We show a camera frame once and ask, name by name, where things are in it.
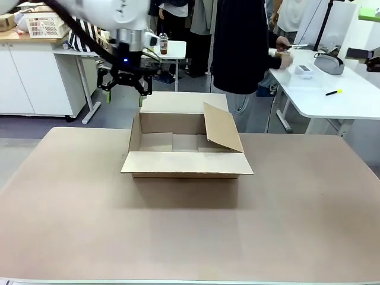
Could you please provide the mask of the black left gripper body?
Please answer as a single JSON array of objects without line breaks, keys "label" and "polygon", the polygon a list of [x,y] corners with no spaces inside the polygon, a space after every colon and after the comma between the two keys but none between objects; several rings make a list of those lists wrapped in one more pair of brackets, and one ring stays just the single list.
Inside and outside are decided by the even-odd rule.
[{"label": "black left gripper body", "polygon": [[142,51],[121,52],[115,56],[116,62],[111,67],[111,75],[114,78],[131,77],[133,80],[140,80],[144,76],[154,76],[157,68],[141,66]]}]

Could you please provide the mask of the person's right hand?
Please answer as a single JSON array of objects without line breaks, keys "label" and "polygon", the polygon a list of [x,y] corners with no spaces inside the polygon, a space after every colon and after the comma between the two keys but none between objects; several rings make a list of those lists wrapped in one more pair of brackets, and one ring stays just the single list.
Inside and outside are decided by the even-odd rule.
[{"label": "person's right hand", "polygon": [[294,57],[291,54],[281,54],[281,65],[279,70],[284,70],[288,68],[293,63]]}]

